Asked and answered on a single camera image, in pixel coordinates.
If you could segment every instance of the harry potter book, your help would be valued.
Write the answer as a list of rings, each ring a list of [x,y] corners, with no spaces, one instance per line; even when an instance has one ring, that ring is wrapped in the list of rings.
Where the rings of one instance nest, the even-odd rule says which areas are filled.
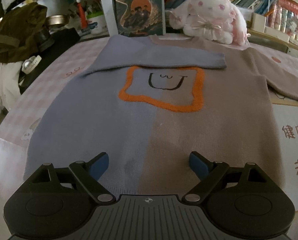
[[[116,20],[124,36],[163,35],[164,0],[116,0]]]

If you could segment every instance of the gray ribbed plate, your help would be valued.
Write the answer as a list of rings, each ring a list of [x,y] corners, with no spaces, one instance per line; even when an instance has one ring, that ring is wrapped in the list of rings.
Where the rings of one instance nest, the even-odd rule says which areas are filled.
[[[196,206],[176,196],[128,196],[96,208],[79,230],[58,240],[238,240],[217,229]],[[10,240],[23,240],[12,236]],[[279,236],[272,240],[289,240]]]

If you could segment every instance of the silver screw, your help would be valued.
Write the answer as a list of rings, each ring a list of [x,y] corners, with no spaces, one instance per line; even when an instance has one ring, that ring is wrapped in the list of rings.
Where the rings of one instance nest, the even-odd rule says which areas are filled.
[[[111,201],[113,199],[113,196],[111,196],[110,194],[101,194],[98,196],[98,200],[101,202],[108,202]]]
[[[188,194],[184,197],[188,202],[197,202],[200,200],[200,196],[197,194]]]

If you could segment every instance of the orange dot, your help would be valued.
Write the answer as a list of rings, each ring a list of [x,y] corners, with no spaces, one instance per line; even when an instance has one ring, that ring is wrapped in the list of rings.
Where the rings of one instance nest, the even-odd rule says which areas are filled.
[[[276,57],[272,57],[272,59],[273,59],[275,62],[277,62],[277,63],[281,63],[281,60],[279,60],[279,59],[276,58]]]

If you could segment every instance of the paper with chinese writing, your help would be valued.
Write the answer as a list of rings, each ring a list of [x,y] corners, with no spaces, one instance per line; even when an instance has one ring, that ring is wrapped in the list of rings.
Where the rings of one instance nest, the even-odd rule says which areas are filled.
[[[283,190],[298,210],[298,107],[273,105],[273,112],[279,130],[284,168]]]
[[[116,0],[118,32],[128,37],[165,33],[163,0]]]

